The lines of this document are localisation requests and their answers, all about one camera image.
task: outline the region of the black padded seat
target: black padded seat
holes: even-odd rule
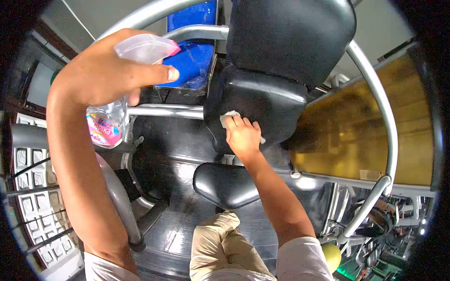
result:
[[[225,67],[211,84],[203,118],[213,148],[232,154],[219,116],[236,110],[258,121],[266,143],[288,139],[306,107],[308,89],[322,85],[355,36],[349,0],[234,0]],[[222,209],[256,201],[258,192],[244,167],[200,165],[195,191]]]
[[[349,0],[234,0],[227,54],[239,68],[322,85],[355,36]]]
[[[234,210],[259,199],[250,174],[242,166],[203,163],[195,170],[192,184],[196,193],[224,210]]]
[[[294,80],[227,66],[216,83],[217,90],[209,94],[203,107],[203,118],[217,153],[233,154],[220,115],[235,110],[251,122],[258,121],[266,139],[260,147],[263,150],[288,139],[306,107],[307,88]]]

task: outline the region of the leg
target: leg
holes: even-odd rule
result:
[[[191,280],[199,280],[211,271],[226,267],[228,263],[222,241],[239,223],[235,214],[225,211],[195,228],[189,264]]]
[[[238,264],[244,269],[263,273],[275,279],[262,261],[255,247],[253,247],[239,230],[235,229],[230,232],[222,241],[222,246],[228,263]]]

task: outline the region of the pink label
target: pink label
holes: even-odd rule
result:
[[[90,138],[93,143],[103,147],[113,147],[121,140],[119,127],[112,120],[98,113],[86,114]]]

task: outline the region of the green light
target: green light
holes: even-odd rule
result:
[[[343,276],[355,281],[354,277],[350,274],[347,273],[347,271],[344,269],[342,270],[341,268],[336,269],[337,272],[339,272],[340,274],[342,274]]]

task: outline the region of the black backrest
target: black backrest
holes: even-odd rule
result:
[[[259,199],[258,190],[243,166],[203,163],[192,179],[196,193],[224,210],[234,210]]]
[[[282,77],[227,66],[203,107],[206,127],[213,135],[213,148],[221,154],[233,154],[226,142],[226,130],[219,117],[235,110],[251,122],[258,121],[266,143],[288,139],[295,131],[297,119],[306,107],[308,91],[302,83]]]
[[[348,0],[234,0],[227,54],[234,65],[321,85],[356,31]]]

